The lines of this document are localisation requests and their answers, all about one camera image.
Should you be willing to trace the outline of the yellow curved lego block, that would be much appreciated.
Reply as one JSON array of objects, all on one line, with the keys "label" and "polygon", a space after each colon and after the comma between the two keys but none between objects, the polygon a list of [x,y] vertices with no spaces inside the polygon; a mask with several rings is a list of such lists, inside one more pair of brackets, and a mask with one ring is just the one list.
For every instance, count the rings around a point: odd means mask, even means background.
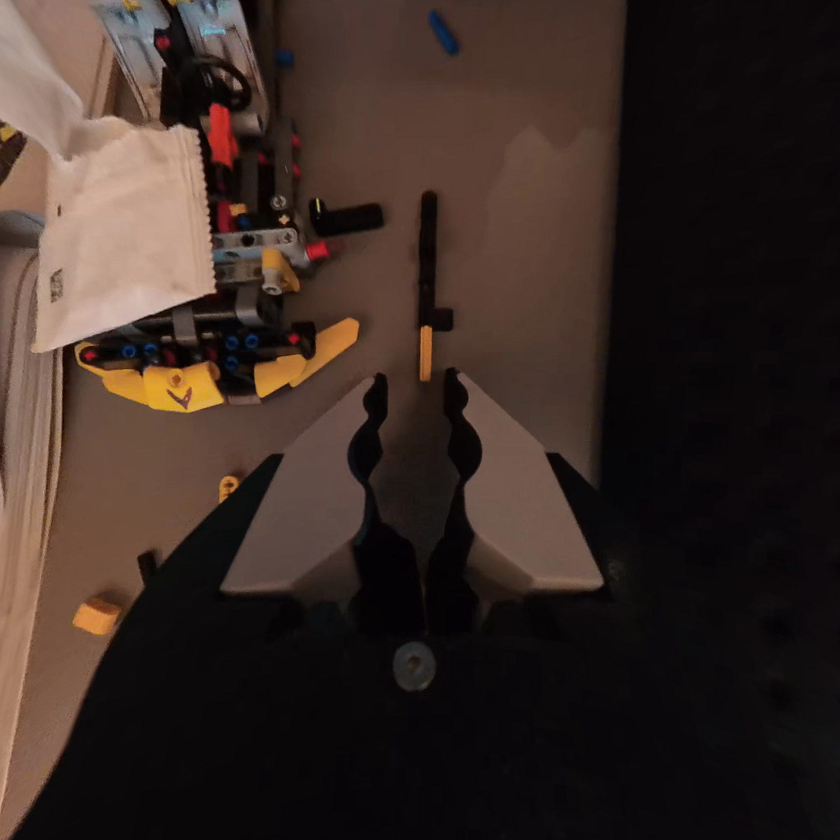
[{"label": "yellow curved lego block", "polygon": [[79,604],[71,625],[85,634],[105,637],[117,627],[122,614],[123,608],[119,604],[93,596]]}]

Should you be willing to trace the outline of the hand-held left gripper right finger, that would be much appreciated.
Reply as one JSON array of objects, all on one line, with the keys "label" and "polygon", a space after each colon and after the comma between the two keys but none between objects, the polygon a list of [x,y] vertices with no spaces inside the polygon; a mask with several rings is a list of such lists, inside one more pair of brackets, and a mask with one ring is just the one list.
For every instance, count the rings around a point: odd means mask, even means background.
[{"label": "hand-held left gripper right finger", "polygon": [[467,374],[446,370],[466,582],[481,602],[594,593],[602,571],[538,439]]}]

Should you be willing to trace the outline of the white paper bag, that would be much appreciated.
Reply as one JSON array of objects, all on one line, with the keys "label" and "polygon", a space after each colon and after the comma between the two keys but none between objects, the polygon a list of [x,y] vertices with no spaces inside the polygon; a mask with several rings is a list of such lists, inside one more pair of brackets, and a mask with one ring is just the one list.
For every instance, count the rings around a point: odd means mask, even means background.
[{"label": "white paper bag", "polygon": [[63,160],[85,121],[82,101],[10,1],[1,2],[1,120]]},{"label": "white paper bag", "polygon": [[32,351],[212,293],[212,239],[199,132],[82,120],[49,158]]}]

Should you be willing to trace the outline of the yellow black lego car model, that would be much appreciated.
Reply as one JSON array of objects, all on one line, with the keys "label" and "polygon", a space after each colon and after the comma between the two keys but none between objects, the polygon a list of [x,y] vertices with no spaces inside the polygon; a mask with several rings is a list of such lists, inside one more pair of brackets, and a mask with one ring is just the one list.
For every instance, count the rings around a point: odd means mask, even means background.
[{"label": "yellow black lego car model", "polygon": [[284,170],[295,186],[295,127],[280,128],[274,149],[235,128],[256,104],[256,80],[226,58],[177,45],[173,29],[153,36],[162,58],[164,124],[185,118],[199,129],[209,208],[215,289],[78,343],[78,366],[111,394],[162,413],[189,415],[223,404],[258,405],[320,371],[358,339],[345,318],[317,329],[289,322],[284,298],[301,277],[329,259],[322,241],[309,243],[290,199],[269,195]]}]

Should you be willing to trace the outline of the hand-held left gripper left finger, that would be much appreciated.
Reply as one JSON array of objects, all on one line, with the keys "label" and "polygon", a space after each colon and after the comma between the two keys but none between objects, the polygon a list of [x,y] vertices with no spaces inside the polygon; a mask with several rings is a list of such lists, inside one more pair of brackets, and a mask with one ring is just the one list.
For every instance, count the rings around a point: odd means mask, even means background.
[{"label": "hand-held left gripper left finger", "polygon": [[363,379],[282,455],[220,590],[226,595],[354,595],[354,542],[369,518],[367,478],[351,445],[387,398],[383,374]]}]

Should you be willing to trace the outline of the lego instruction booklet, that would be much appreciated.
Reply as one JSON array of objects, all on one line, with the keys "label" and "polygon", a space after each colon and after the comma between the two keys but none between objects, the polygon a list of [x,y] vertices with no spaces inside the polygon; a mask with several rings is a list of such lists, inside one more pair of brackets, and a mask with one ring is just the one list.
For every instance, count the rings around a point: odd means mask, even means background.
[{"label": "lego instruction booklet", "polygon": [[213,103],[234,133],[260,137],[270,124],[277,2],[91,2],[147,121],[209,123]]}]

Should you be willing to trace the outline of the black lego connector piece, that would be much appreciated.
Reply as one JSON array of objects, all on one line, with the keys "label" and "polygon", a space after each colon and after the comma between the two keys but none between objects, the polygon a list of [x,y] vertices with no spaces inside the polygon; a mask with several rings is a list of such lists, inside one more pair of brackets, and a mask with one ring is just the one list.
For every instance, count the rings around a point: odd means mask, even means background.
[{"label": "black lego connector piece", "polygon": [[308,210],[311,226],[321,238],[364,233],[385,224],[384,211],[378,203],[330,209],[321,198],[312,198]]}]

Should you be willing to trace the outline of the black lego beam assembly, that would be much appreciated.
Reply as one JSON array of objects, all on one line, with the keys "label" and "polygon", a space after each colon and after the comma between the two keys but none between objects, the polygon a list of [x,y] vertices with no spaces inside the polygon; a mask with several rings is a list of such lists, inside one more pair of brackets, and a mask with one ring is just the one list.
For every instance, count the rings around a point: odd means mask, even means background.
[{"label": "black lego beam assembly", "polygon": [[422,383],[430,382],[432,377],[434,333],[448,333],[454,327],[453,309],[440,308],[436,303],[437,231],[438,195],[425,191],[421,197],[417,248],[418,379]]}]

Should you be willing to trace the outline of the blue lego pin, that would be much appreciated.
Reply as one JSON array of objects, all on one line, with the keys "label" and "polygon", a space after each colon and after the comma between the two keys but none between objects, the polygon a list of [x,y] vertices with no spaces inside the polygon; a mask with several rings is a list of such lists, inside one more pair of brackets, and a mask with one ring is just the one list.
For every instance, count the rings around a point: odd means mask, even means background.
[{"label": "blue lego pin", "polygon": [[438,10],[431,9],[427,15],[427,22],[444,52],[448,56],[457,56],[460,51],[459,41],[445,17]]}]

